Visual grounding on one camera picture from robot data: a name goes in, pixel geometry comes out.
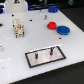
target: black background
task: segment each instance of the black background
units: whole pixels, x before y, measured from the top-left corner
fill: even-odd
[[[61,11],[84,31],[84,7],[61,9]],[[27,78],[13,84],[84,84],[84,62]]]

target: white tabletop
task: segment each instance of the white tabletop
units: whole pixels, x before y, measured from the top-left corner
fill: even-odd
[[[24,13],[1,14],[0,23],[0,84],[8,84],[84,61],[84,33],[62,12],[48,13],[48,10],[28,11]],[[15,37],[13,18],[21,18],[25,26],[25,37]],[[70,28],[64,36],[49,30],[47,24],[54,21],[58,26]],[[59,45],[66,56],[65,60],[52,62],[35,68],[29,68],[25,53],[49,46]]]

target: red object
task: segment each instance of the red object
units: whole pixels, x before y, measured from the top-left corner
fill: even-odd
[[[57,25],[55,22],[49,22],[47,27],[48,27],[48,29],[55,30],[57,28]]]

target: white table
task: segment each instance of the white table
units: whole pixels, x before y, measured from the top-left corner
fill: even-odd
[[[8,84],[84,61],[84,32],[70,21],[62,12],[48,13],[48,10],[22,13],[1,14],[0,23],[0,84]],[[25,26],[25,37],[16,38],[13,30],[13,18],[21,18]],[[64,36],[49,30],[47,24],[55,21],[58,26],[70,28]],[[35,68],[29,68],[25,53],[49,46],[58,45],[66,56],[65,60],[52,62]]]

